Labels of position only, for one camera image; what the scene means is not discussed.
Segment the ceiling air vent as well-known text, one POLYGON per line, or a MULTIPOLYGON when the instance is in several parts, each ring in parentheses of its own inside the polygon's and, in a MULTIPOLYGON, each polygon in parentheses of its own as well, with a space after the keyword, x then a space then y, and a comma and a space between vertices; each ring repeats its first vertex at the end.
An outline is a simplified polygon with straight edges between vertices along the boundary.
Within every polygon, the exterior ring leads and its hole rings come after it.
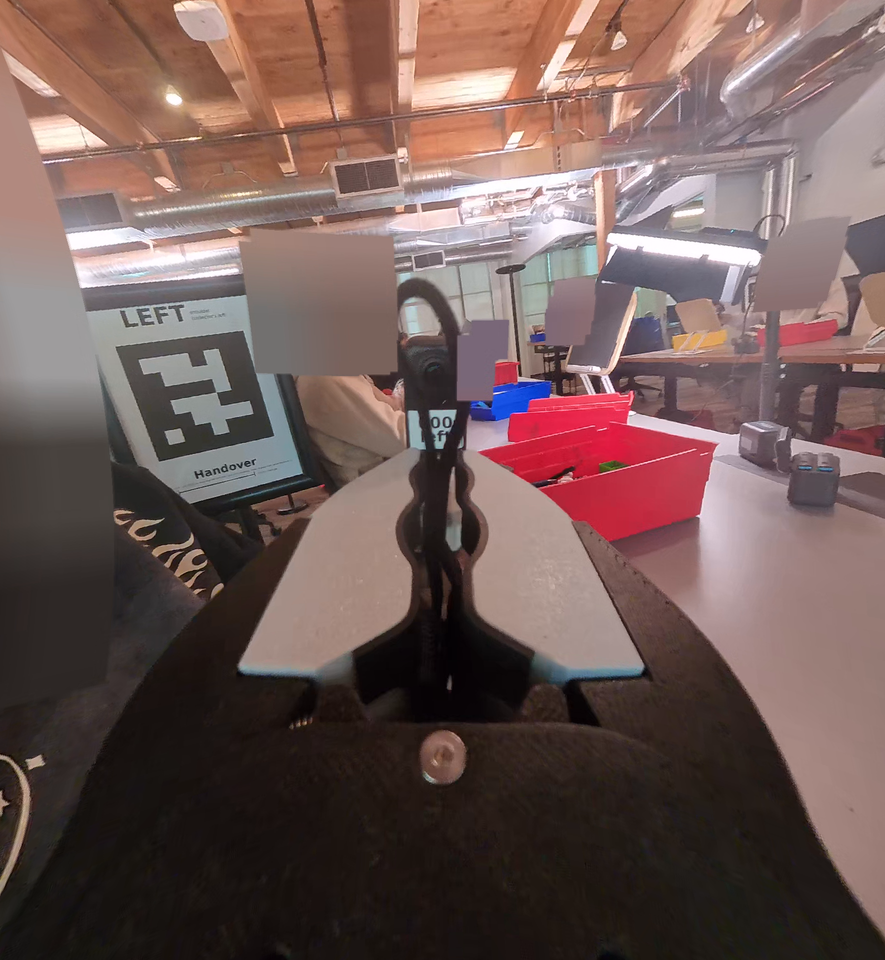
POLYGON ((401 163, 394 153, 360 159, 337 159, 329 164, 338 203, 370 197, 402 196, 401 163))

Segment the wooden desk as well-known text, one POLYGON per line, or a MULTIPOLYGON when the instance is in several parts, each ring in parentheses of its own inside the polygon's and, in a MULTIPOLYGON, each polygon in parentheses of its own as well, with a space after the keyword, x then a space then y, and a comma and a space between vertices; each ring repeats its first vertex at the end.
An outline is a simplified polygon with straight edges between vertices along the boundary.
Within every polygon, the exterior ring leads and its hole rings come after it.
MULTIPOLYGON (((798 394, 816 388, 808 438, 820 443, 836 426, 840 392, 845 388, 885 392, 885 351, 866 349, 865 337, 833 337, 818 342, 783 345, 775 374, 775 412, 785 426, 799 425, 798 394)), ((761 353, 737 354, 729 346, 689 353, 657 351, 623 357, 617 373, 627 378, 658 377, 664 381, 664 407, 678 408, 676 382, 680 378, 723 381, 734 373, 759 368, 761 353)))

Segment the framed code sign on stand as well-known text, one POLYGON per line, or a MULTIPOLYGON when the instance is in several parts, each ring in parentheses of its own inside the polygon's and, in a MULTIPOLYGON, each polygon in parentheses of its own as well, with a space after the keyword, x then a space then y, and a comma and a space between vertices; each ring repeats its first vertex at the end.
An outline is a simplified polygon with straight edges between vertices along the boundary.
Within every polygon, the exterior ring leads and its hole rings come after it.
POLYGON ((209 515, 321 483, 294 379, 256 370, 241 275, 81 293, 118 462, 209 515))

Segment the grey label printer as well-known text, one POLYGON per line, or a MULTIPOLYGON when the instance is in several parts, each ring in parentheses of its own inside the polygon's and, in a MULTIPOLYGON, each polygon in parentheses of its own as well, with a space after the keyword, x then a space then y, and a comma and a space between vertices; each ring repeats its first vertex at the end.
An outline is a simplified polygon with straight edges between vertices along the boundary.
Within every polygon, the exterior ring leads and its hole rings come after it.
POLYGON ((748 462, 766 470, 788 474, 792 460, 792 430, 771 420, 740 425, 738 452, 748 462))

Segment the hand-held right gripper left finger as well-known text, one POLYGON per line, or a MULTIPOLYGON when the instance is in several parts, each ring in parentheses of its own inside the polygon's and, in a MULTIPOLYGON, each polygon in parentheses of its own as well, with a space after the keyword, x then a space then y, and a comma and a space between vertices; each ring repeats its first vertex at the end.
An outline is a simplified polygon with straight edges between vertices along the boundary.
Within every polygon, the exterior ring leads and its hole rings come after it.
POLYGON ((318 507, 239 663, 244 676, 348 685, 354 654, 413 610, 413 571, 398 525, 413 502, 410 448, 318 507))

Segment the grey battery charger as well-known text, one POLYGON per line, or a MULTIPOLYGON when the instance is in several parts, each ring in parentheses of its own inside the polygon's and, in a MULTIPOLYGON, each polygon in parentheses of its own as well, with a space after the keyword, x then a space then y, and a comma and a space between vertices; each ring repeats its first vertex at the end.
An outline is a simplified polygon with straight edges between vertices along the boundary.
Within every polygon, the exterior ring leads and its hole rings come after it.
POLYGON ((833 453, 800 452, 789 460, 787 500, 796 507, 829 509, 836 503, 841 462, 833 453))

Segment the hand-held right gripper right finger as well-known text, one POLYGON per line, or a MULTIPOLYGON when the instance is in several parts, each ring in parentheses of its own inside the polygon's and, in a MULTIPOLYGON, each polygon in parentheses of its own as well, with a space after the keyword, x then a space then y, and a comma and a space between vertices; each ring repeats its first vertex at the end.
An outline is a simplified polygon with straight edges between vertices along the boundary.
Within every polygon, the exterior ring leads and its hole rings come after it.
POLYGON ((641 654, 567 513, 480 452, 463 463, 480 523, 467 595, 482 627, 521 647, 537 682, 641 677, 641 654))

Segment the black floor lamp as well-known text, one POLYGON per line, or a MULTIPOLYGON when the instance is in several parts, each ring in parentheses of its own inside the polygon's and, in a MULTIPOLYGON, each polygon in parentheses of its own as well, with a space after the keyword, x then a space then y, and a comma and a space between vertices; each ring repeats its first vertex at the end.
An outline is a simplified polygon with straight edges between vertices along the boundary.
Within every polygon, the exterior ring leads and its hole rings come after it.
POLYGON ((524 264, 507 262, 495 270, 499 278, 500 293, 504 306, 508 305, 509 343, 512 347, 511 358, 517 366, 518 378, 527 379, 526 351, 524 349, 524 324, 521 324, 518 301, 518 277, 525 270, 524 264))

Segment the studio light panel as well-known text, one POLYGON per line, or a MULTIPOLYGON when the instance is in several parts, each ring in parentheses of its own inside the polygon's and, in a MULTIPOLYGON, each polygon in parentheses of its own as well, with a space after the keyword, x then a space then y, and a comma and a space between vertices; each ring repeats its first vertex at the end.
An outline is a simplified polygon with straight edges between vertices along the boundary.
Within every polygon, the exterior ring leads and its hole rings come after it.
POLYGON ((721 305, 741 299, 768 246, 753 231, 639 223, 614 227, 606 244, 599 282, 663 292, 678 304, 705 299, 721 305))

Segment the white ceiling sensor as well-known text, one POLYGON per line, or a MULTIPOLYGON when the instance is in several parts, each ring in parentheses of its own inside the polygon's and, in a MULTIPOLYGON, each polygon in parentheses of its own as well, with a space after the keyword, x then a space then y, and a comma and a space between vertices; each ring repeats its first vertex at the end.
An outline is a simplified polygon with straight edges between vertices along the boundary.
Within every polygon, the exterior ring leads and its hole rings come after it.
POLYGON ((194 42, 224 42, 230 37, 226 16, 216 1, 181 1, 172 6, 176 20, 194 42))

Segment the silver ventilation duct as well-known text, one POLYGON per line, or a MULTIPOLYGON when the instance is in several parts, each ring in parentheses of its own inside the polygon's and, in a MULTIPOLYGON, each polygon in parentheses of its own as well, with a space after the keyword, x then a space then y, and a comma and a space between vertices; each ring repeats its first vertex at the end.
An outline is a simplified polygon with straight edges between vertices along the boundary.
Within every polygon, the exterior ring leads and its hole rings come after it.
POLYGON ((552 168, 555 150, 534 148, 436 164, 401 167, 392 161, 390 186, 363 187, 362 175, 379 162, 351 160, 346 166, 353 183, 347 189, 340 186, 338 164, 333 163, 322 174, 262 185, 182 190, 143 199, 103 191, 60 198, 56 204, 68 233, 126 227, 150 236, 170 236, 535 190, 567 191, 589 186, 597 173, 633 168, 616 192, 617 202, 632 208, 677 179, 774 166, 795 151, 795 143, 787 139, 669 154, 660 154, 656 141, 609 149, 603 149, 600 141, 586 141, 561 149, 559 170, 552 168))

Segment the blue plastic bin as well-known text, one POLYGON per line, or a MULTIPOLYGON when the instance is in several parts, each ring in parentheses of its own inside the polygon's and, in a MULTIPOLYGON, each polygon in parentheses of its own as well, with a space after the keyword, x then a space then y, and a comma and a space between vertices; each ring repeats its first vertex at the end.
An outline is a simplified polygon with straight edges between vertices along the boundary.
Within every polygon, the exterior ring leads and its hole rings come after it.
POLYGON ((524 413, 532 401, 552 395, 553 384, 544 379, 522 379, 515 383, 495 385, 491 401, 473 401, 470 418, 476 422, 506 421, 515 413, 524 413))

